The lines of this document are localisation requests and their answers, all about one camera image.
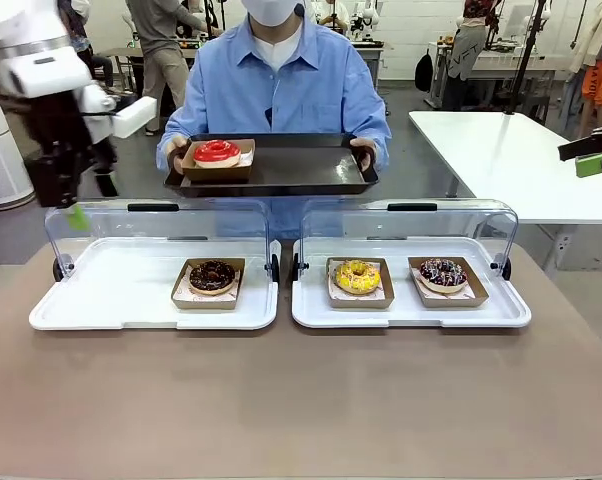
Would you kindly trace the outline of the person's right hand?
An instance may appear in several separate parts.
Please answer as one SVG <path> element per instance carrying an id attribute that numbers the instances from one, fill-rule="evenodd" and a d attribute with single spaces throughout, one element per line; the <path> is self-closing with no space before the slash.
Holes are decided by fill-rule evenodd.
<path id="1" fill-rule="evenodd" d="M 168 167 L 180 175 L 183 174 L 184 156 L 189 147 L 189 139 L 182 135 L 175 135 L 166 143 L 164 148 Z"/>

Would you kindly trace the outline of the person's left hand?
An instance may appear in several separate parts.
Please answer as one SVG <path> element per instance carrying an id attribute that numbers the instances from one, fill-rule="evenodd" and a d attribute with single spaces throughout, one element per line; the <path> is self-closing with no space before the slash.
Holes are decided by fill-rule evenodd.
<path id="1" fill-rule="evenodd" d="M 376 162 L 376 144 L 372 139 L 356 137 L 350 140 L 352 155 L 361 172 L 370 170 Z"/>

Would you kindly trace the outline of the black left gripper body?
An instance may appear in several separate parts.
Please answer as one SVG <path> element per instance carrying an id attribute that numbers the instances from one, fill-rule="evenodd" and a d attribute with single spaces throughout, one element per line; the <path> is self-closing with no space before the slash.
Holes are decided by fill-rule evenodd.
<path id="1" fill-rule="evenodd" d="M 37 201 L 45 208 L 73 205 L 92 148 L 75 95 L 66 91 L 30 99 L 23 120 L 39 145 L 24 159 Z"/>

